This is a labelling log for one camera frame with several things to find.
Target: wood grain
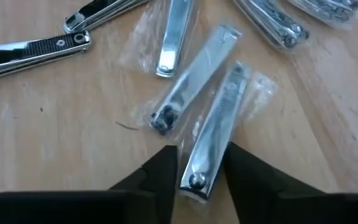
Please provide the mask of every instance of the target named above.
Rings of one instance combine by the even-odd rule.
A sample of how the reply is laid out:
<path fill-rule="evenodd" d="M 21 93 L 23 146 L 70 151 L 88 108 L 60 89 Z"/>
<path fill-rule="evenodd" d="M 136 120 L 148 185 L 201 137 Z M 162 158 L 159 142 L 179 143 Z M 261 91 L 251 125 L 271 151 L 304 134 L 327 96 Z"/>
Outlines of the wood grain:
<path fill-rule="evenodd" d="M 87 2 L 0 0 L 0 44 L 61 34 L 64 17 Z M 279 86 L 234 141 L 325 192 L 358 192 L 358 21 L 339 32 L 285 9 L 312 33 L 291 55 L 270 48 L 231 1 L 203 4 L 209 27 L 224 21 L 244 31 L 233 58 Z M 0 191 L 106 189 L 167 143 L 120 125 L 134 127 L 131 111 L 162 85 L 117 63 L 143 10 L 93 31 L 84 55 L 0 79 Z M 173 222 L 185 220 L 237 222 L 223 178 L 207 208 L 178 198 Z"/>

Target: plastic wrap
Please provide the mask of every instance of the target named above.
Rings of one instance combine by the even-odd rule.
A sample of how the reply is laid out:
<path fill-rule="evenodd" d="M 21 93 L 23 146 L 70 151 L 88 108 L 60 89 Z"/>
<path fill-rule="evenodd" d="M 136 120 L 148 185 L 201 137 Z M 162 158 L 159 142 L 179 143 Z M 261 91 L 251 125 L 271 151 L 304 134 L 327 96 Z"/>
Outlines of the plastic wrap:
<path fill-rule="evenodd" d="M 289 0 L 294 6 L 333 28 L 349 30 L 358 19 L 358 0 Z"/>
<path fill-rule="evenodd" d="M 275 0 L 233 0 L 274 48 L 291 52 L 309 39 L 310 33 L 292 19 Z"/>
<path fill-rule="evenodd" d="M 244 63 L 228 63 L 223 74 L 203 99 L 204 107 L 194 112 L 176 138 L 181 151 L 180 170 L 184 171 L 180 192 L 200 203 L 209 200 L 236 126 L 251 120 L 277 90 L 275 82 Z"/>
<path fill-rule="evenodd" d="M 195 0 L 150 1 L 124 45 L 119 63 L 160 77 L 180 73 L 204 39 L 201 4 Z"/>
<path fill-rule="evenodd" d="M 148 124 L 162 136 L 174 136 L 186 114 L 191 111 L 194 101 L 202 95 L 226 58 L 230 55 L 242 34 L 233 26 L 221 24 L 209 35 L 194 60 L 162 94 L 136 110 L 137 124 Z"/>

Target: nail clipper jaw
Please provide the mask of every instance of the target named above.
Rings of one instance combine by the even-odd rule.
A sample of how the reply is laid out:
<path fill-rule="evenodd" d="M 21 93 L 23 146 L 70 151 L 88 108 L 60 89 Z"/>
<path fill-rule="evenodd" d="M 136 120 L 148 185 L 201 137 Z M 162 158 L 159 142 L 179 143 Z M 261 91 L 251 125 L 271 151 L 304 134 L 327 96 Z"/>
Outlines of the nail clipper jaw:
<path fill-rule="evenodd" d="M 346 23 L 358 11 L 358 0 L 291 0 L 291 2 L 328 24 Z"/>
<path fill-rule="evenodd" d="M 158 131 L 162 136 L 166 135 L 173 129 L 175 122 L 178 119 L 178 112 L 175 111 L 170 105 L 163 107 L 161 112 L 154 113 L 150 126 Z"/>
<path fill-rule="evenodd" d="M 270 0 L 234 0 L 234 3 L 277 49 L 293 49 L 309 38 L 306 29 L 281 12 Z"/>
<path fill-rule="evenodd" d="M 84 19 L 85 17 L 79 12 L 76 12 L 74 15 L 70 16 L 69 18 L 66 18 L 66 22 L 63 25 L 64 33 L 71 34 L 72 32 L 74 32 L 75 29 L 84 29 L 85 23 L 82 23 Z"/>

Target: chrome metal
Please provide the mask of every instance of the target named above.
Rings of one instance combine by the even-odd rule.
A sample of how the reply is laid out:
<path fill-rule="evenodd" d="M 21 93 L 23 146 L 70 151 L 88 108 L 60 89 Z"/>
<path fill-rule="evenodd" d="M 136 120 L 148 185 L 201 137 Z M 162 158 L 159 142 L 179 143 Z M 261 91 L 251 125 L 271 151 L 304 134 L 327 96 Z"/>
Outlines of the chrome metal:
<path fill-rule="evenodd" d="M 328 24 L 348 22 L 358 10 L 358 0 L 290 0 L 290 2 Z"/>
<path fill-rule="evenodd" d="M 88 31 L 0 45 L 0 77 L 86 51 Z"/>
<path fill-rule="evenodd" d="M 166 135 L 173 129 L 182 113 L 225 61 L 241 35 L 238 30 L 228 25 L 220 25 L 212 32 L 194 61 L 152 115 L 152 128 L 161 135 Z"/>
<path fill-rule="evenodd" d="M 149 0 L 94 0 L 65 19 L 66 34 L 91 30 Z"/>
<path fill-rule="evenodd" d="M 194 0 L 172 0 L 155 74 L 170 78 L 177 68 Z"/>
<path fill-rule="evenodd" d="M 227 72 L 191 152 L 180 190 L 200 202 L 208 200 L 229 144 L 250 68 L 236 62 Z"/>
<path fill-rule="evenodd" d="M 267 41 L 280 50 L 290 50 L 309 38 L 309 32 L 279 10 L 271 0 L 234 0 Z"/>

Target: nail clipper lever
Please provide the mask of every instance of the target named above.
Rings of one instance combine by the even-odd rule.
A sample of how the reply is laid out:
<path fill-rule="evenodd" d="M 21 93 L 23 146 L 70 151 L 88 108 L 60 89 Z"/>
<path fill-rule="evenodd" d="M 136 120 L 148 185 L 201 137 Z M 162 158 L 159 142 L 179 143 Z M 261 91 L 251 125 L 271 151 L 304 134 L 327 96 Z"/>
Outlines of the nail clipper lever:
<path fill-rule="evenodd" d="M 0 77 L 86 51 L 91 45 L 87 31 L 39 40 L 0 45 Z"/>
<path fill-rule="evenodd" d="M 63 30 L 66 34 L 91 30 L 102 23 L 119 16 L 149 0 L 94 0 L 74 15 L 65 19 Z"/>
<path fill-rule="evenodd" d="M 194 0 L 172 0 L 156 75 L 170 78 L 177 68 Z"/>
<path fill-rule="evenodd" d="M 206 202 L 230 142 L 250 68 L 236 62 L 228 71 L 201 128 L 180 182 L 181 193 Z"/>
<path fill-rule="evenodd" d="M 276 49 L 290 50 L 309 38 L 309 32 L 271 0 L 234 0 L 234 3 Z"/>

